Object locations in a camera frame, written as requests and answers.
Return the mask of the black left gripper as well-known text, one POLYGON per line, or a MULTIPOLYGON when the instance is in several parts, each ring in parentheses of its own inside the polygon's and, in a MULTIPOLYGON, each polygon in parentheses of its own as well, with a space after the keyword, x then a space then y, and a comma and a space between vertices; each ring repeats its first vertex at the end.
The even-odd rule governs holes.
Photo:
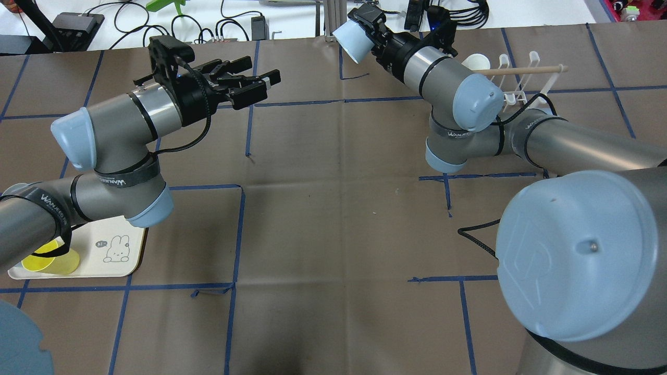
POLYGON ((240 74, 251 68, 250 56, 233 61, 214 59, 205 62, 193 68, 194 76, 187 71, 179 74, 174 67, 169 77, 169 90, 174 96, 181 126, 190 126, 214 114, 218 105, 224 102, 240 110, 267 99, 270 88, 281 83, 281 72, 274 69, 259 76, 240 74))

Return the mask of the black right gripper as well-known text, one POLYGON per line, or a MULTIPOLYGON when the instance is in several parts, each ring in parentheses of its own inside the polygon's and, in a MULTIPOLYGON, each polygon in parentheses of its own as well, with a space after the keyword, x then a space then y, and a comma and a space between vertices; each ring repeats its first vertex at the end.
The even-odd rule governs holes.
POLYGON ((432 33, 422 39, 408 32, 394 33, 386 26, 386 15, 376 5, 362 4, 348 12, 348 19, 362 28, 373 47, 376 61, 400 82, 409 59, 420 49, 432 46, 432 33))

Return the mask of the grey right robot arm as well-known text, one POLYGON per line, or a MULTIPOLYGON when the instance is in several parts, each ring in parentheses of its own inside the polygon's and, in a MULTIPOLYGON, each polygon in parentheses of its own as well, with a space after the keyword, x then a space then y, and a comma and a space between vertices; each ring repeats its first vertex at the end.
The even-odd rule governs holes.
POLYGON ((508 116, 489 74, 457 61, 457 25, 429 7, 423 39, 374 5, 336 29, 355 62, 371 53, 431 104, 426 161, 451 173, 513 152, 553 173, 498 220, 497 277, 527 331, 519 374, 665 374, 665 148, 579 126, 543 93, 508 116))

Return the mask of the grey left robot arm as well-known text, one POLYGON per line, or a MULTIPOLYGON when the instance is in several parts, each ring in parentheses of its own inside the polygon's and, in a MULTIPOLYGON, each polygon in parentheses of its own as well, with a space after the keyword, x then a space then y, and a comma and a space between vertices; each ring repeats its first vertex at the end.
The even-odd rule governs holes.
POLYGON ((197 67, 192 52, 154 51, 150 60, 150 73, 136 79, 135 90, 53 121, 52 135, 78 175, 17 183, 2 193, 3 271, 57 238, 64 243, 40 258, 69 254, 73 231, 86 223, 122 216, 148 228, 164 221, 174 200, 160 173, 163 151, 148 144, 203 119, 195 140, 165 152, 193 147, 207 135, 219 104, 250 107, 281 82, 278 69, 244 76, 252 68, 249 56, 197 67))

